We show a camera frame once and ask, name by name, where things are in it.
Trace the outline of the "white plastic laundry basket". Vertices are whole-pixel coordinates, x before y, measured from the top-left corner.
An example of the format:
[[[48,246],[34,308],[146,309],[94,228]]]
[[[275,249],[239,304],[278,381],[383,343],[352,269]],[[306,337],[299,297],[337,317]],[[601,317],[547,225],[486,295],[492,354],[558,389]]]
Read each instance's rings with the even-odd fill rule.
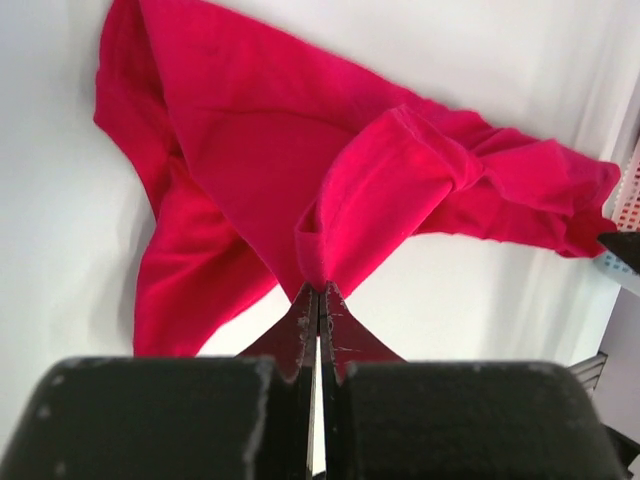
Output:
[[[612,219],[617,231],[639,231],[639,145],[636,145],[621,181]],[[598,268],[621,287],[639,296],[639,273],[606,249],[595,261]]]

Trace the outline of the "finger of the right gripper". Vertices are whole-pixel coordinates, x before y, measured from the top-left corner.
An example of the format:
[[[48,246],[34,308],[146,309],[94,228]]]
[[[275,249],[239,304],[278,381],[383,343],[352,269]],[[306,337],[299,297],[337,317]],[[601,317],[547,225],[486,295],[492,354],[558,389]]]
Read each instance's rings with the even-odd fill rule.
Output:
[[[616,231],[602,233],[598,241],[608,251],[625,263],[634,273],[640,267],[640,232]]]

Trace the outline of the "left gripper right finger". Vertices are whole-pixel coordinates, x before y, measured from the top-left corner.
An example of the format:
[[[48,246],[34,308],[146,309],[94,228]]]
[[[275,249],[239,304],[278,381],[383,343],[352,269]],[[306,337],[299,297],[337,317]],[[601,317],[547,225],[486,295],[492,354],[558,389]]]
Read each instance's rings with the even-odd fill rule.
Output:
[[[330,479],[625,479],[582,383],[544,361],[408,362],[319,301]]]

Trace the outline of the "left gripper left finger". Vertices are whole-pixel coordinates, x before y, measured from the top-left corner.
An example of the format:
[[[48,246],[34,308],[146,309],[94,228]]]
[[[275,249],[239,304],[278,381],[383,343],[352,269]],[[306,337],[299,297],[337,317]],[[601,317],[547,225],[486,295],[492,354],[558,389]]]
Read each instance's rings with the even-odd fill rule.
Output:
[[[34,389],[5,479],[308,479],[318,295],[234,357],[76,357]]]

